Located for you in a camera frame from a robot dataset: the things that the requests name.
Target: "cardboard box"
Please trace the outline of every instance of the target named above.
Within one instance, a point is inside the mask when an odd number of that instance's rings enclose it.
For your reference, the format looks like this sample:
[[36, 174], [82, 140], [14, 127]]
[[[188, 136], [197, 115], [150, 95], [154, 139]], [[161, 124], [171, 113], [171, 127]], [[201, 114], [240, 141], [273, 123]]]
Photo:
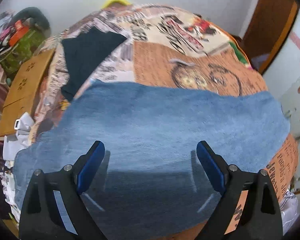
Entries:
[[15, 133], [14, 123], [24, 112], [33, 116], [37, 91], [53, 54], [54, 49], [45, 51], [21, 65], [3, 105], [0, 136]]

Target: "cartoon print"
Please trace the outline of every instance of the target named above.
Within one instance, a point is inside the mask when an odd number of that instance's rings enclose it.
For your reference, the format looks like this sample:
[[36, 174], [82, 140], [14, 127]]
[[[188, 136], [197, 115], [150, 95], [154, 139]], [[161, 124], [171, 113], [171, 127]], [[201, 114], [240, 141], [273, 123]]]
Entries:
[[182, 48], [185, 45], [190, 51], [198, 54], [206, 54], [203, 45], [195, 37], [186, 32], [173, 18], [162, 17], [162, 21], [157, 24], [160, 33], [164, 34], [169, 43], [180, 53], [186, 54]]
[[181, 60], [174, 63], [171, 78], [177, 87], [209, 90], [220, 95], [225, 95], [227, 90], [233, 90], [237, 96], [242, 96], [242, 85], [238, 76], [221, 65], [208, 63], [207, 75], [194, 63], [187, 64]]
[[194, 18], [194, 22], [192, 25], [184, 28], [186, 31], [196, 34], [201, 40], [208, 41], [205, 39], [205, 35], [215, 35], [217, 33], [216, 29], [210, 27], [210, 23], [201, 19], [201, 18]]
[[231, 84], [231, 89], [236, 90], [239, 97], [242, 96], [241, 81], [235, 73], [213, 63], [209, 63], [208, 67], [211, 69], [209, 78], [217, 87], [226, 87], [227, 83]]
[[171, 71], [171, 77], [179, 88], [209, 90], [218, 94], [215, 84], [210, 81], [208, 76], [197, 72], [195, 66], [176, 62], [176, 66]]

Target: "black cloth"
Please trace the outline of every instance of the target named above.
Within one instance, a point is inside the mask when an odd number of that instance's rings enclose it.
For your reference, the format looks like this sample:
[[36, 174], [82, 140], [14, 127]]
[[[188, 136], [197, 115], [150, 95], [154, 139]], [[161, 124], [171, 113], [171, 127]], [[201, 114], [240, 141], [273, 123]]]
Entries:
[[73, 39], [61, 43], [65, 52], [69, 81], [61, 88], [62, 95], [72, 101], [74, 95], [98, 65], [127, 38], [121, 34], [104, 33], [93, 27]]

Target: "newspaper print fabric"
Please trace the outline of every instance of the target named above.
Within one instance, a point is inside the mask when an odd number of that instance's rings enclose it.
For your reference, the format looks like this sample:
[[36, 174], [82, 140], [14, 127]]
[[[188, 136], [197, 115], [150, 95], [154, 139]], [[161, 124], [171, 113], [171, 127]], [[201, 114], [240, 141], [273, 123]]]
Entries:
[[[220, 95], [233, 96], [267, 89], [262, 77], [250, 70], [249, 64], [244, 65], [237, 60], [229, 46], [231, 37], [227, 33], [183, 9], [153, 4], [106, 8], [83, 18], [65, 30], [61, 38], [77, 37], [93, 26], [104, 32], [120, 33], [127, 40], [95, 69], [75, 98], [80, 97], [96, 79], [103, 82], [130, 81], [154, 86], [207, 89]], [[42, 104], [35, 113], [36, 123], [30, 136], [32, 142], [39, 131], [49, 130], [58, 124], [64, 105], [60, 88], [68, 78], [63, 48], [59, 43], [50, 64], [47, 82], [43, 84]], [[297, 143], [289, 135], [266, 167], [279, 201], [297, 163]], [[227, 232], [233, 231], [238, 224], [246, 197], [247, 192], [243, 191]], [[204, 223], [201, 223], [169, 237], [194, 239], [203, 226]]]

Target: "denim fabric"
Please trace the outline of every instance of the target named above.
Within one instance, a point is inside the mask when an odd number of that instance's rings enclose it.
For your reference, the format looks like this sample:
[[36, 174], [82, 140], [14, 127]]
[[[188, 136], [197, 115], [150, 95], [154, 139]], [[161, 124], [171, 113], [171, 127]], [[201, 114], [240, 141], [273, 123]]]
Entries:
[[104, 33], [96, 27], [76, 38], [63, 39], [69, 80], [61, 88], [62, 95], [70, 102], [96, 67], [127, 38], [118, 33]]
[[268, 92], [235, 98], [96, 82], [69, 106], [58, 127], [17, 154], [15, 201], [21, 208], [35, 169], [58, 171], [100, 140], [106, 156], [82, 194], [93, 219], [108, 239], [165, 236], [209, 218], [220, 199], [197, 159], [199, 141], [206, 140], [228, 164], [257, 172], [289, 129]]

